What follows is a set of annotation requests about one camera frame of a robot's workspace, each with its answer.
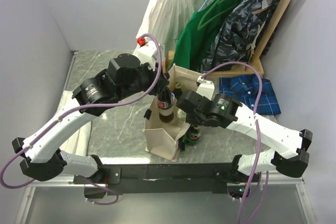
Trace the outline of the green gold-capped glass bottle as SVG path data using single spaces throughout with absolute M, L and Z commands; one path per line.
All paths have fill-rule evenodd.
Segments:
M 178 100 L 183 94 L 182 84 L 180 82 L 175 82 L 173 93 L 175 95 L 176 100 Z

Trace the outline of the dark cola bottle red cap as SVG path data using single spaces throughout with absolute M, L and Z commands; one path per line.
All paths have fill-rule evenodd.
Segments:
M 170 123 L 174 119 L 173 94 L 168 87 L 165 87 L 157 96 L 157 107 L 159 108 L 159 118 L 163 123 Z

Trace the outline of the beige canvas tote bag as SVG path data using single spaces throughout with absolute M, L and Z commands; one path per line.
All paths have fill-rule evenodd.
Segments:
M 182 91 L 197 90 L 197 78 L 200 73 L 174 65 L 169 71 L 170 91 L 173 91 L 175 82 L 182 84 Z M 154 98 L 149 107 L 151 114 L 145 117 L 144 135 L 146 151 L 162 158 L 176 161 L 180 152 L 179 139 L 187 132 L 190 124 L 182 123 L 177 117 L 176 99 L 173 100 L 174 119 L 170 123 L 163 123 L 159 118 L 157 99 Z

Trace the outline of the clear Chang soda bottle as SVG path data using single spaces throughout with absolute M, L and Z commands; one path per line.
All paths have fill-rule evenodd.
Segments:
M 186 120 L 186 113 L 182 109 L 178 108 L 177 117 L 182 123 L 184 123 Z

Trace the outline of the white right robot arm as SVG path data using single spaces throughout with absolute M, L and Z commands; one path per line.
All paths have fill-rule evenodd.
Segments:
M 312 142 L 312 132 L 309 130 L 288 129 L 221 93 L 210 100 L 188 90 L 181 95 L 176 106 L 186 113 L 189 124 L 236 131 L 269 147 L 260 154 L 239 156 L 237 164 L 230 168 L 230 175 L 236 181 L 242 181 L 251 173 L 273 170 L 299 178 L 308 167 L 308 148 Z

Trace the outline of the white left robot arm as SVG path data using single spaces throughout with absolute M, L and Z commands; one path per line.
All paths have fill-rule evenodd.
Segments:
M 162 60 L 154 52 L 120 54 L 95 77 L 83 81 L 65 108 L 40 130 L 12 141 L 14 151 L 23 157 L 23 174 L 40 182 L 60 174 L 81 175 L 93 183 L 101 182 L 105 170 L 99 157 L 70 154 L 60 146 L 106 110 L 122 106 L 122 100 L 137 93 L 157 95 L 167 87 L 169 81 L 162 72 Z

